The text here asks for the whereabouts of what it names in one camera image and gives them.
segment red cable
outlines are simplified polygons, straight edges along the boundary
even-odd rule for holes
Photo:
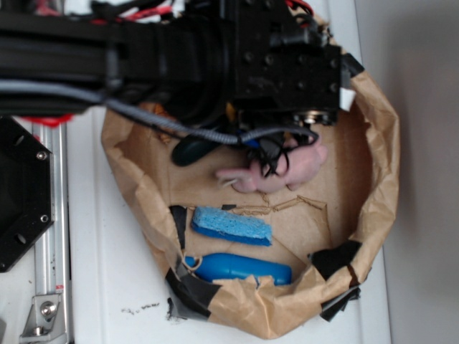
[[[22,117],[32,123],[46,125],[47,127],[56,128],[62,123],[66,123],[73,118],[73,115],[68,113],[61,117]]]
[[[287,4],[287,6],[289,6],[291,9],[296,9],[297,7],[300,7],[302,9],[306,10],[307,12],[309,12],[309,14],[311,16],[314,15],[313,8],[307,2],[304,2],[302,0],[285,0],[285,2]]]
[[[60,16],[58,11],[48,7],[47,0],[37,0],[37,13],[41,16]]]
[[[154,7],[152,9],[144,9],[143,11],[136,12],[124,18],[130,22],[135,22],[139,19],[148,18],[150,16],[162,16],[164,14],[169,14],[172,12],[171,6],[163,6],[163,7]]]

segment black tape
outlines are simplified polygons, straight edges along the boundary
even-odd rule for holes
[[[348,240],[335,249],[324,249],[313,253],[309,256],[309,259],[322,277],[327,280],[342,267],[351,264],[360,247],[360,242]]]
[[[196,278],[181,262],[177,264],[176,273],[180,279],[171,269],[166,275],[169,292],[174,303],[173,316],[207,320],[211,315],[207,308],[220,286]]]
[[[358,287],[353,287],[349,289],[347,292],[339,295],[338,297],[335,297],[334,299],[327,301],[322,304],[322,313],[321,317],[330,322],[333,320],[336,314],[340,310],[343,310],[346,308],[347,303],[351,300],[357,300],[360,298],[360,288]]]
[[[365,70],[364,66],[349,53],[341,56],[341,63],[350,71],[351,77],[355,77]]]
[[[222,210],[231,210],[231,209],[234,209],[236,207],[237,207],[236,204],[223,204],[222,205]]]
[[[185,248],[185,230],[186,230],[186,208],[183,206],[170,206],[169,210],[175,221],[177,234],[179,235],[180,248]]]

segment black metal bracket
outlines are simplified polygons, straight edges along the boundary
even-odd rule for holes
[[[0,116],[0,272],[9,271],[52,224],[52,154]]]

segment pink plush toy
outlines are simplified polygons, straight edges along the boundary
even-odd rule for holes
[[[298,143],[291,138],[286,141],[284,147],[294,148]],[[253,160],[249,168],[226,168],[216,173],[221,185],[232,185],[239,192],[262,191],[265,193],[275,192],[287,186],[290,190],[296,190],[302,183],[311,180],[318,173],[321,165],[325,162],[328,149],[321,144],[320,139],[313,145],[298,147],[288,154],[287,159],[282,155],[278,161],[277,174],[263,177],[260,163]]]

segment gray cable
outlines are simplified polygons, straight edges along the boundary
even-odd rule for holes
[[[85,90],[73,86],[61,85],[52,82],[36,82],[29,80],[0,80],[0,94],[36,94],[36,95],[52,95],[75,98],[91,104],[104,104],[112,110],[124,115],[125,117],[136,122],[143,123],[147,126],[158,126],[174,131],[181,131],[190,135],[203,138],[205,140],[214,141],[224,145],[237,145],[238,143],[246,143],[247,141],[260,138],[262,136],[271,135],[273,133],[291,132],[309,136],[317,136],[308,128],[296,127],[287,125],[281,127],[258,128],[243,133],[240,136],[219,133],[217,131],[192,128],[182,125],[168,118],[142,110],[139,107],[125,104],[115,98],[105,97],[104,95],[91,90]]]

